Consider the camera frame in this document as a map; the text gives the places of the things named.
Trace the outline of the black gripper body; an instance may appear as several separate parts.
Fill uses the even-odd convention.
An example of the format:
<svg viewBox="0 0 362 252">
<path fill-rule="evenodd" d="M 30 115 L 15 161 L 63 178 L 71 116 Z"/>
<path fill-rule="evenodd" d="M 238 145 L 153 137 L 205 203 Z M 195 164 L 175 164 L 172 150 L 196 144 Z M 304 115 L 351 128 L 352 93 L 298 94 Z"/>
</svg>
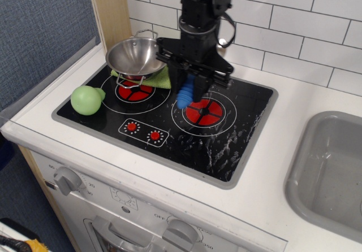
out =
<svg viewBox="0 0 362 252">
<path fill-rule="evenodd" d="M 179 39 L 159 37 L 157 59 L 174 63 L 188 74 L 211 77 L 213 83 L 226 88 L 234 68 L 217 52 L 218 32 L 218 27 L 206 32 L 182 29 Z"/>
</svg>

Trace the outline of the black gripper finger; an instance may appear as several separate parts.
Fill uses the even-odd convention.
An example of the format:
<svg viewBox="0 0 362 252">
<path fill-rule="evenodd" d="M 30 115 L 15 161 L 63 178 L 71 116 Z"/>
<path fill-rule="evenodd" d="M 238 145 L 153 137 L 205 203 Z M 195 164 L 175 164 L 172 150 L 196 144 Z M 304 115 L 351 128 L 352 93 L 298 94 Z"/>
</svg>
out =
<svg viewBox="0 0 362 252">
<path fill-rule="evenodd" d="M 178 91 L 180 91 L 181 87 L 185 83 L 188 73 L 174 63 L 169 63 L 167 66 L 169 70 L 171 91 L 173 93 L 178 93 Z"/>
<path fill-rule="evenodd" d="M 208 92 L 210 86 L 213 83 L 211 77 L 198 75 L 193 81 L 193 101 L 200 102 L 203 95 Z"/>
</svg>

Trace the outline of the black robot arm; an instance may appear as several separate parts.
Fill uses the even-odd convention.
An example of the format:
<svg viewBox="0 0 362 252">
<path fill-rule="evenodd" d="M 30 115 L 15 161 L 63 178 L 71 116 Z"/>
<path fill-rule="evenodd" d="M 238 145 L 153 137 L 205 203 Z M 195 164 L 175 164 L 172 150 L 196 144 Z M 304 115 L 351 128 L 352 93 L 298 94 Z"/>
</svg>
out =
<svg viewBox="0 0 362 252">
<path fill-rule="evenodd" d="M 179 107 L 184 107 L 182 97 L 199 102 L 212 84 L 228 87 L 234 69 L 217 47 L 225 49 L 235 38 L 222 44 L 218 36 L 222 20 L 236 25 L 227 14 L 231 0 L 181 0 L 181 4 L 180 38 L 158 38 L 157 59 L 167 64 L 171 89 L 178 95 Z"/>
</svg>

